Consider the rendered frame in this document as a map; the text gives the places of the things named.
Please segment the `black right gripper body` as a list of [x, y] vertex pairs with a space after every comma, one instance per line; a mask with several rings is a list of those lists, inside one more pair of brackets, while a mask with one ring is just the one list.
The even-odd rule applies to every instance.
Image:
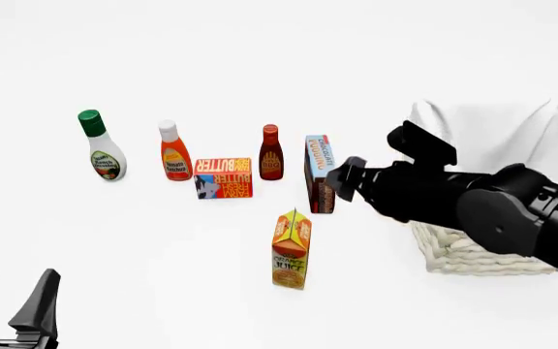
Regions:
[[325, 184], [332, 188], [337, 197], [350, 203], [357, 187], [362, 183], [365, 165], [365, 159], [350, 156], [338, 168], [328, 172]]

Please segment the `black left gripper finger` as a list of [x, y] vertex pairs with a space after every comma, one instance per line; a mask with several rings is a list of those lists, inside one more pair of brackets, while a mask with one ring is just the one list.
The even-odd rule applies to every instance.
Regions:
[[8, 323], [16, 330], [18, 338], [58, 336], [56, 302], [60, 280], [61, 275], [56, 270], [43, 272], [25, 304]]

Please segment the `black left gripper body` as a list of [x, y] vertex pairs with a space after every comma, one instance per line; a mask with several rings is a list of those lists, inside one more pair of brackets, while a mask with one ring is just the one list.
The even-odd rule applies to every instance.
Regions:
[[16, 339], [0, 339], [0, 349], [58, 349], [57, 339], [41, 333], [18, 333]]

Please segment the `orange juice carton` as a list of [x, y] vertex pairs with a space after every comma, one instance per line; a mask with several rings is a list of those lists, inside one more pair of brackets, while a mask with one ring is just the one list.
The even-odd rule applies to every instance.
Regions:
[[271, 243], [273, 284], [304, 289], [311, 235], [311, 220], [296, 208], [278, 218]]

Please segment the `white woven basket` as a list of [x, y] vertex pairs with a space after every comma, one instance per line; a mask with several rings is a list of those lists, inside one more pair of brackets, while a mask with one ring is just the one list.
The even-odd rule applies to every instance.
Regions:
[[[410, 121], [456, 147], [457, 171], [493, 174], [513, 163], [558, 182], [558, 105], [444, 104], [418, 101]], [[535, 258], [486, 252], [463, 232], [410, 224], [429, 272], [457, 275], [539, 275], [556, 272]]]

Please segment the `chocolate pudding box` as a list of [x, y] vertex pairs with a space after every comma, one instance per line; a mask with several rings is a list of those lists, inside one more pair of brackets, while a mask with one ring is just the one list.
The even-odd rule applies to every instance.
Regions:
[[328, 136], [306, 136], [304, 175], [312, 213], [334, 212], [335, 191], [326, 184], [326, 176], [334, 168], [336, 166]]

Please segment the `dark red BBQ sauce bottle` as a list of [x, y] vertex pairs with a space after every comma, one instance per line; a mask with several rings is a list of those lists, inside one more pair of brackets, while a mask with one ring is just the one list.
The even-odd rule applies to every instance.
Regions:
[[284, 174], [284, 157], [278, 139], [278, 127], [266, 124], [263, 127], [263, 143], [259, 155], [261, 179], [278, 180]]

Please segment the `red butter box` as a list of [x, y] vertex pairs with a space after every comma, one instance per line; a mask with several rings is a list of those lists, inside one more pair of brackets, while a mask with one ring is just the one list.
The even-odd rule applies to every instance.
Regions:
[[194, 167], [194, 182], [199, 200], [251, 198], [251, 159], [198, 159]]

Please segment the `ranch dressing bottle green cap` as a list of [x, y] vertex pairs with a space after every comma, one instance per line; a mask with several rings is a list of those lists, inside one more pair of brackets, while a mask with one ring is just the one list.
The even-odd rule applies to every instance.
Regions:
[[125, 176], [126, 158], [110, 138], [100, 113], [86, 110], [77, 119], [90, 144], [89, 159], [94, 171], [106, 181], [116, 181]]

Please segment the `ketchup bottle white cap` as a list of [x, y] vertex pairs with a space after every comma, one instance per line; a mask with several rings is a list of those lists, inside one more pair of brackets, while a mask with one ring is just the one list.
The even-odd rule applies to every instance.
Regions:
[[177, 127], [172, 120], [158, 124], [161, 135], [161, 159], [166, 177], [173, 181], [185, 181], [192, 177], [192, 162]]

